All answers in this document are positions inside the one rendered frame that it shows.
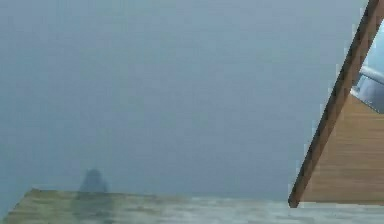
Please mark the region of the brown wooden door frame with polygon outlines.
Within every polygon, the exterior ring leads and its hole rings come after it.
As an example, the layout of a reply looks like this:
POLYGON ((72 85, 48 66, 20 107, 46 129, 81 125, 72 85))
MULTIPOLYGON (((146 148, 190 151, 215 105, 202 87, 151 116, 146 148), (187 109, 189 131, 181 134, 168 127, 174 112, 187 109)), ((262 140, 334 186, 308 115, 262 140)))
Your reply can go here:
POLYGON ((384 0, 369 0, 288 197, 384 206, 384 114, 350 93, 362 66, 384 73, 384 0))

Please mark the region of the blue-grey furniture with white rail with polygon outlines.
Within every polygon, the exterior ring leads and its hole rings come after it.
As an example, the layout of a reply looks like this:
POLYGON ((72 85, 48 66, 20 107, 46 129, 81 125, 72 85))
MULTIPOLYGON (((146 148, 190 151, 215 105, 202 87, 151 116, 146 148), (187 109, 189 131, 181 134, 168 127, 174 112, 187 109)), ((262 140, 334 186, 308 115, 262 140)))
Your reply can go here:
POLYGON ((350 93, 377 113, 384 114, 384 73, 362 66, 350 93))

